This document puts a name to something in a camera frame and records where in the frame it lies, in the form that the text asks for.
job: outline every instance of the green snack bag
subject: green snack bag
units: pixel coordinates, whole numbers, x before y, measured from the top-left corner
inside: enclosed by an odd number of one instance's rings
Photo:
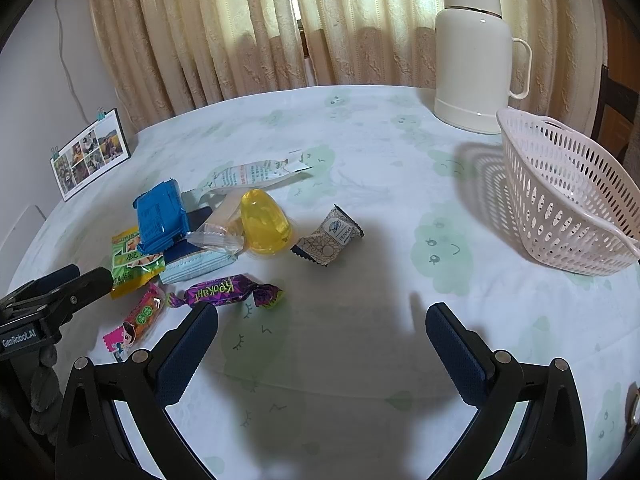
[[[111,239],[111,275],[113,277],[111,297],[113,299],[140,288],[164,270],[162,253],[139,253],[136,249],[139,241],[140,231],[137,227]]]

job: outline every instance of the plastic basket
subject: plastic basket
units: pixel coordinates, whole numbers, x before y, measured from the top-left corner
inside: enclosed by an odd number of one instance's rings
[[[640,190],[620,163],[549,117],[498,111],[520,238],[537,261],[608,276],[640,259]]]

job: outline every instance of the purple candy wrapper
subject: purple candy wrapper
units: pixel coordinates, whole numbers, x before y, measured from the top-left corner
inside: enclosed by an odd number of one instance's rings
[[[184,300],[172,293],[168,301],[171,306],[181,306],[185,303],[193,306],[199,301],[219,306],[244,301],[251,293],[254,295],[255,306],[264,308],[271,308],[282,296],[282,290],[275,285],[269,283],[259,285],[244,274],[236,274],[228,278],[193,285],[184,291]]]

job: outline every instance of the wooden chair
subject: wooden chair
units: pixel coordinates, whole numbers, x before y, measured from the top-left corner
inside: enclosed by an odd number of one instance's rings
[[[609,68],[606,65],[603,65],[600,72],[598,107],[596,109],[595,120],[593,121],[593,131],[591,132],[591,139],[596,140],[596,142],[598,142],[598,138],[600,137],[602,117],[604,115],[604,107],[606,105],[613,108],[627,121],[633,124],[634,118],[636,117],[636,108],[638,108],[638,92],[635,92],[631,88],[611,79],[609,77]],[[613,155],[616,155],[620,164],[625,160],[627,148],[628,143],[624,148],[622,148],[622,150],[620,150],[620,153],[613,153]]]

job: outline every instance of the table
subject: table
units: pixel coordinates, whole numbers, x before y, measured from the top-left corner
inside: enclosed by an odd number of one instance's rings
[[[337,203],[366,236],[329,267],[292,253],[243,254],[202,280],[246,272],[281,286],[274,310],[219,309],[220,329],[182,399],[167,411],[220,479],[425,478],[471,420],[424,331],[445,301],[490,348],[521,362],[572,367],[589,478],[620,451],[629,384],[640,378],[640,268],[591,278],[524,253],[504,189],[500,136],[441,123],[433,92],[316,87],[234,99],[149,127],[131,160],[67,203],[31,244],[12,286],[69,263],[110,264],[110,238],[135,224],[133,199],[175,178],[182,189],[232,164],[302,149],[306,178],[270,190],[309,234]],[[101,336],[140,294],[103,298],[62,328],[56,371],[82,355],[110,362]],[[150,347],[187,314],[167,311]],[[119,412],[141,464],[161,477]],[[514,412],[485,473],[515,436]]]

